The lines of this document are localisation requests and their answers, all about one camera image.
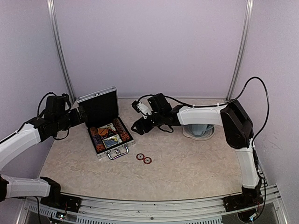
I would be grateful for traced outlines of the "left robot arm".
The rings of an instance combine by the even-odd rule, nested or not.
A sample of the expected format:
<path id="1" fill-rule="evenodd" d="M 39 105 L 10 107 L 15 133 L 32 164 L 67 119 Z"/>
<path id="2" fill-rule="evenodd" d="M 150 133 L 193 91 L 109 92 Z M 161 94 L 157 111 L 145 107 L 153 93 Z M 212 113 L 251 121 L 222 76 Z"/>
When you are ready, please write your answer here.
<path id="1" fill-rule="evenodd" d="M 72 108 L 69 95 L 61 96 L 53 92 L 46 93 L 44 110 L 37 110 L 37 116 L 24 122 L 21 127 L 0 142 L 0 167 L 4 168 L 10 161 L 27 149 L 52 137 L 58 140 L 60 131 L 85 123 L 87 114 L 82 106 Z M 19 197 L 45 197 L 59 208 L 65 204 L 65 196 L 60 193 L 61 187 L 47 177 L 35 179 L 17 178 L 8 175 L 0 176 L 0 200 Z"/>

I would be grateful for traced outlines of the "blue playing card deck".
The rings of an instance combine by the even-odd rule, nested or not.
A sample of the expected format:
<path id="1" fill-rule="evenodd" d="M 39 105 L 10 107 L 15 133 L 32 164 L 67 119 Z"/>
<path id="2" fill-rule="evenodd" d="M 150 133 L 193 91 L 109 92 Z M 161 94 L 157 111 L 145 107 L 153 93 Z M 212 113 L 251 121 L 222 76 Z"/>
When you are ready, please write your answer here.
<path id="1" fill-rule="evenodd" d="M 108 137 L 108 138 L 105 138 L 102 141 L 103 141 L 103 144 L 106 147 L 106 149 L 122 143 L 122 139 L 120 138 L 120 136 L 118 134 Z"/>

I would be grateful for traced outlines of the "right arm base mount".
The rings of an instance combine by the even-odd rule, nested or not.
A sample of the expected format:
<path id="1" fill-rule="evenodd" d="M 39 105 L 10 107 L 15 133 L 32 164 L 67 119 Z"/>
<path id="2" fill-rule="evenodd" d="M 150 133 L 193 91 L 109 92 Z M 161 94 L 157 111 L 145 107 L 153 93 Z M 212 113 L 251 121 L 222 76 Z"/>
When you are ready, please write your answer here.
<path id="1" fill-rule="evenodd" d="M 261 194 L 253 196 L 252 194 L 238 194 L 223 198 L 223 203 L 226 212 L 241 210 L 263 203 Z"/>

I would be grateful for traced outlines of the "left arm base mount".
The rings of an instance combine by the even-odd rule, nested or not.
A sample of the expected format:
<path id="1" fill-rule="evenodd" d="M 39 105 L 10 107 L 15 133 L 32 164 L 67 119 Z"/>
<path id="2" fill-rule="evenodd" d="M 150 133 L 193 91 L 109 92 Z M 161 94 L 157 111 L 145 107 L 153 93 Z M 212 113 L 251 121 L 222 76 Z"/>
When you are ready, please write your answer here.
<path id="1" fill-rule="evenodd" d="M 41 204 L 47 205 L 52 208 L 64 210 L 64 211 L 71 211 L 78 213 L 82 199 L 75 196 L 69 196 L 61 194 L 58 199 L 54 197 L 42 197 Z"/>

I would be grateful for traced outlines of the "triangular all-in button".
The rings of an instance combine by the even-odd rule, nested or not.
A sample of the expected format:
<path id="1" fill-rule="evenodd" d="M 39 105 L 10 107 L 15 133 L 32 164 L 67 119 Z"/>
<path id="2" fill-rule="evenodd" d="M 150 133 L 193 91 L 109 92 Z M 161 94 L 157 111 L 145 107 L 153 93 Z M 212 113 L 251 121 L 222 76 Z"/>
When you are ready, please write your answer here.
<path id="1" fill-rule="evenodd" d="M 117 132 L 112 128 L 106 128 L 106 138 L 116 135 Z"/>

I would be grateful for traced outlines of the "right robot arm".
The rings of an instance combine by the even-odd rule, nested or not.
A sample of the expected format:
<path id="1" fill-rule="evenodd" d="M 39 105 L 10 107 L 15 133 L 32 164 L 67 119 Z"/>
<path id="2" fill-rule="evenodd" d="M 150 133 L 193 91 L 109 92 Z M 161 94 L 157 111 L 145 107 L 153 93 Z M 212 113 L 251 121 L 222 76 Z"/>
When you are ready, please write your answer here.
<path id="1" fill-rule="evenodd" d="M 239 203 L 249 207 L 261 195 L 262 177 L 258 171 L 258 156 L 255 150 L 253 122 L 240 102 L 235 99 L 228 103 L 214 105 L 192 105 L 162 93 L 146 95 L 148 104 L 139 98 L 132 102 L 132 108 L 141 118 L 133 123 L 131 130 L 139 135 L 153 128 L 167 126 L 212 125 L 222 129 L 226 144 L 236 152 L 242 175 L 242 190 Z"/>

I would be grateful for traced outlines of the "aluminium poker case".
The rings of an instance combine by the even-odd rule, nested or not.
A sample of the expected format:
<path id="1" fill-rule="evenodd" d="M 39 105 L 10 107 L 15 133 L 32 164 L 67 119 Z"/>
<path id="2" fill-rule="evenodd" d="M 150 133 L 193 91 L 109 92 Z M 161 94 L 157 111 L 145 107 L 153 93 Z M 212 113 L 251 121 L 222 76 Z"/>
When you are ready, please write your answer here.
<path id="1" fill-rule="evenodd" d="M 87 115 L 85 126 L 98 159 L 127 155 L 135 140 L 121 120 L 117 89 L 113 86 L 78 97 L 77 103 Z"/>

